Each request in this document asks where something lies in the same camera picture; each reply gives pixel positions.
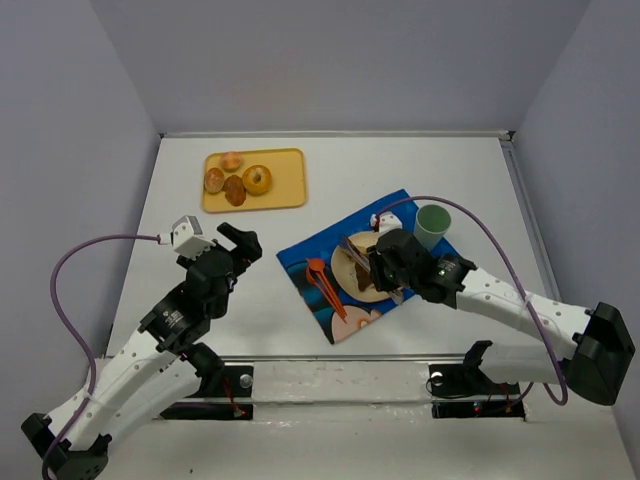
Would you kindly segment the metal tongs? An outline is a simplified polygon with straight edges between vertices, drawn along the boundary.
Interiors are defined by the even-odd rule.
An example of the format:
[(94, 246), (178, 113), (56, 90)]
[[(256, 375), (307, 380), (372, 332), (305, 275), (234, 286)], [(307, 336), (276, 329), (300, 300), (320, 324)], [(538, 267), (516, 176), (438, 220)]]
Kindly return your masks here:
[[(370, 279), (373, 279), (368, 258), (360, 252), (356, 245), (345, 234), (341, 234), (339, 237), (339, 247), (360, 266), (361, 270), (369, 275)], [(388, 291), (387, 294), (396, 305), (401, 305), (404, 302), (404, 296), (399, 289)]]

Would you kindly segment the dark brown bread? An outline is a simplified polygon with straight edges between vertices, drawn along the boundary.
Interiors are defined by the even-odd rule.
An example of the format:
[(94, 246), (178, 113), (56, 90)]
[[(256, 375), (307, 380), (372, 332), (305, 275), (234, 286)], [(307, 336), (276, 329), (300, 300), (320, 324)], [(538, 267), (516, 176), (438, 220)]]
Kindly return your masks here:
[(360, 264), (354, 265), (353, 278), (359, 292), (375, 291), (376, 287), (372, 281), (371, 273)]

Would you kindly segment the tan bread slice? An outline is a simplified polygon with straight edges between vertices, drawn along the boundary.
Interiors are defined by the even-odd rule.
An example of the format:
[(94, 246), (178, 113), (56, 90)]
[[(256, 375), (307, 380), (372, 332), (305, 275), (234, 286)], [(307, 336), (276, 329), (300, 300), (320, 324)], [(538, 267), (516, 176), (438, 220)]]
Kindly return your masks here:
[(374, 247), (377, 244), (378, 238), (379, 233), (374, 231), (362, 231), (349, 236), (350, 242), (363, 255), (367, 253), (369, 247)]

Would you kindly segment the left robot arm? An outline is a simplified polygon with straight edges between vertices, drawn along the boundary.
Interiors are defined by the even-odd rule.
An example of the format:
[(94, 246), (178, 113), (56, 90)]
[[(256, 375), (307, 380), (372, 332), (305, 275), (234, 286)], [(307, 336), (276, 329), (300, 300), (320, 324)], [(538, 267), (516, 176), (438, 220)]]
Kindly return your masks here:
[(108, 464), (114, 440), (201, 387), (223, 383), (224, 362), (201, 339), (212, 321), (226, 314), (238, 278), (261, 258), (262, 247), (253, 231), (227, 222), (217, 230), (233, 243), (232, 249), (206, 238), (191, 215), (181, 217), (168, 233), (148, 236), (148, 241), (173, 249), (185, 277), (151, 308), (103, 367), (64, 313), (57, 292), (62, 266), (90, 244), (74, 247), (55, 265), (50, 297), (87, 356), (89, 374), (69, 400), (47, 414), (31, 414), (21, 425), (41, 459), (43, 478), (96, 478)]

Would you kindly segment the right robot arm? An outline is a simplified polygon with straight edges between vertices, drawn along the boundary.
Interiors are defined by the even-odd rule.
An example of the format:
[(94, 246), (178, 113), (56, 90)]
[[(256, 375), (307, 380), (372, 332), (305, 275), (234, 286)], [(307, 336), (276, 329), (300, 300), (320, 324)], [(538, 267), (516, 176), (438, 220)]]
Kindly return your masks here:
[(439, 257), (413, 234), (391, 230), (366, 253), (379, 291), (412, 291), (428, 303), (494, 320), (540, 341), (515, 348), (476, 342), (464, 366), (495, 384), (557, 384), (594, 404), (616, 403), (636, 348), (621, 312), (568, 305), (500, 280), (454, 254)]

